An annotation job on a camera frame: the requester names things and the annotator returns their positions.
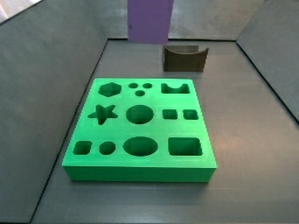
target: green shape sorter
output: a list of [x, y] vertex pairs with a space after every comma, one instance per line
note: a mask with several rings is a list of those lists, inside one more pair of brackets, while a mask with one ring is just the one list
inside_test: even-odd
[[209, 182], [218, 165], [193, 81], [95, 79], [62, 165], [72, 180]]

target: circular hole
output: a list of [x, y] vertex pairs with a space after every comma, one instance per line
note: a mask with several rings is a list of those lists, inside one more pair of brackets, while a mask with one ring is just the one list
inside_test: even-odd
[[131, 88], [138, 88], [138, 84], [137, 84], [137, 83], [131, 83], [129, 86], [130, 86]]
[[151, 83], [145, 84], [145, 88], [151, 88], [154, 85]]
[[126, 112], [126, 119], [135, 124], [149, 123], [155, 117], [155, 112], [145, 105], [137, 105]]
[[110, 155], [114, 153], [114, 151], [117, 150], [117, 145], [113, 142], [105, 142], [101, 146], [99, 146], [99, 152], [103, 155]]
[[130, 155], [137, 157], [150, 156], [158, 150], [158, 143], [150, 137], [133, 137], [125, 143], [125, 150]]
[[146, 95], [146, 91], [138, 90], [138, 91], [135, 91], [135, 95], [137, 96], [143, 96], [143, 95]]

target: gray wall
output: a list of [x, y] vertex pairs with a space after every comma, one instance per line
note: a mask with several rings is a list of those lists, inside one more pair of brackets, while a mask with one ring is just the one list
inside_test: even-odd
[[[265, 0], [175, 0], [171, 39], [237, 40]], [[110, 38], [127, 38], [127, 0], [98, 1]]]
[[267, 0], [238, 43], [299, 120], [299, 1]]
[[27, 222], [107, 43], [94, 2], [47, 0], [0, 26], [0, 222]]

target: large circular hole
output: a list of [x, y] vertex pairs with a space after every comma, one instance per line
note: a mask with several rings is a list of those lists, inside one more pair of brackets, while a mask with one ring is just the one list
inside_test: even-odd
[[125, 150], [130, 155], [137, 157], [150, 156], [158, 150], [158, 143], [150, 137], [133, 137], [125, 143]]
[[155, 116], [155, 112], [145, 105], [137, 105], [126, 112], [126, 119], [135, 124], [149, 123]]

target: rounded square hole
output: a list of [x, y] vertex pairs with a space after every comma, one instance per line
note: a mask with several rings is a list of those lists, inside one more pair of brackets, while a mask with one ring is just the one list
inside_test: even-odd
[[199, 120], [198, 111], [195, 109], [186, 109], [183, 111], [183, 118], [186, 120]]
[[175, 120], [178, 119], [178, 112], [175, 109], [165, 109], [163, 110], [163, 119]]
[[197, 137], [170, 137], [169, 151], [173, 156], [201, 156], [201, 139]]

